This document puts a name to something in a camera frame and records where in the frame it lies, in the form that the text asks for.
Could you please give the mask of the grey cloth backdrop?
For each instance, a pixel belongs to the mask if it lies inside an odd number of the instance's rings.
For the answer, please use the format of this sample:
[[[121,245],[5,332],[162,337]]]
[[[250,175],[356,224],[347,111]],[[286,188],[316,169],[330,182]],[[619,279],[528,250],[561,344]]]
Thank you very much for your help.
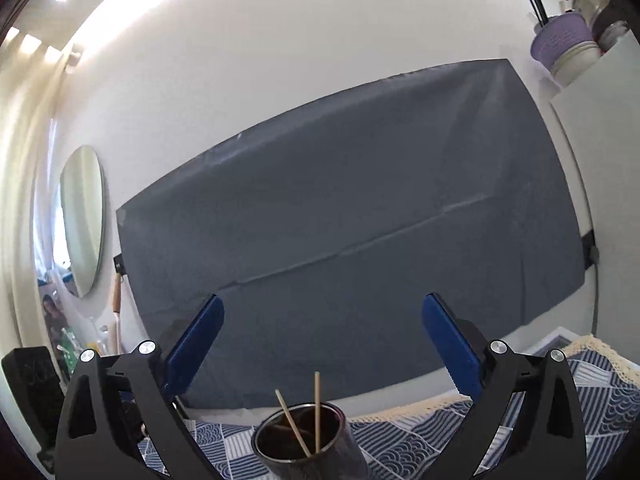
[[[224,326],[183,404],[345,399],[442,361],[434,292],[491,338],[585,281],[559,157],[511,63],[469,61],[363,84],[249,128],[117,213],[149,336],[169,344],[208,296]]]

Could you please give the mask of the blue white patterned tablecloth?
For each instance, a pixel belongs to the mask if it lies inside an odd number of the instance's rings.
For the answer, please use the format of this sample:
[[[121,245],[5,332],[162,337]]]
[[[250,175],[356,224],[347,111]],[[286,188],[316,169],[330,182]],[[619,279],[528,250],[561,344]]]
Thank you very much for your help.
[[[593,336],[565,348],[585,424],[588,479],[597,477],[639,415],[639,367]],[[415,479],[430,466],[468,414],[460,394],[421,401],[371,416],[350,429],[373,479]],[[225,479],[272,479],[250,446],[252,426],[188,420],[186,429]]]

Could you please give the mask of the oval wall mirror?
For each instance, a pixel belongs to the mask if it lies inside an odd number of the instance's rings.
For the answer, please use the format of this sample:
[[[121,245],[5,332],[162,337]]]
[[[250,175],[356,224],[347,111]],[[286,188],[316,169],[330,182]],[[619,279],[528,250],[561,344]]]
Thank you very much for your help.
[[[58,184],[66,258],[61,273],[68,291],[88,295],[98,274],[104,230],[104,179],[96,151],[78,148],[66,162]]]

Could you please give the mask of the black cylindrical utensil holder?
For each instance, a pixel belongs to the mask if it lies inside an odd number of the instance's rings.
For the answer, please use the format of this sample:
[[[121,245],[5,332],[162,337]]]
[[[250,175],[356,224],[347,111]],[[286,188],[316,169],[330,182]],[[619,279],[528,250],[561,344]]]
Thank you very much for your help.
[[[331,403],[302,403],[272,414],[254,431],[252,449],[278,479],[369,478],[345,414]]]

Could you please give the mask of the wooden chopstick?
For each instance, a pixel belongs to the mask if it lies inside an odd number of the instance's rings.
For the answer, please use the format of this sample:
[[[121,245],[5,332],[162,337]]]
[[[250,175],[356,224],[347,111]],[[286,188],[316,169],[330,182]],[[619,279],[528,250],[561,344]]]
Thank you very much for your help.
[[[293,419],[293,416],[290,412],[290,409],[288,408],[288,406],[286,405],[286,402],[284,400],[284,397],[282,396],[282,393],[280,391],[280,389],[274,389],[274,393],[276,394],[276,397],[278,399],[278,402],[280,404],[280,408],[286,418],[286,420],[288,421],[288,423],[290,424],[290,427],[293,431],[294,436],[296,437],[296,440],[298,442],[298,444],[300,445],[300,447],[302,448],[304,454],[306,457],[310,457],[311,456],[311,452],[309,451],[308,446],[306,445],[306,442],[304,440],[304,438],[302,437],[302,434],[300,433],[295,420]]]
[[[321,452],[321,374],[314,372],[314,452]]]

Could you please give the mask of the wooden hairbrush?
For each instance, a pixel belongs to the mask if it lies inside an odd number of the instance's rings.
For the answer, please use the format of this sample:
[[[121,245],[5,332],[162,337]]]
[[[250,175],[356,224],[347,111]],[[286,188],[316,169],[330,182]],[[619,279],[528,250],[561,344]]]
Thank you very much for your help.
[[[122,310],[122,276],[114,275],[110,308],[113,315],[112,347],[114,354],[122,354],[122,334],[120,333],[120,310]]]

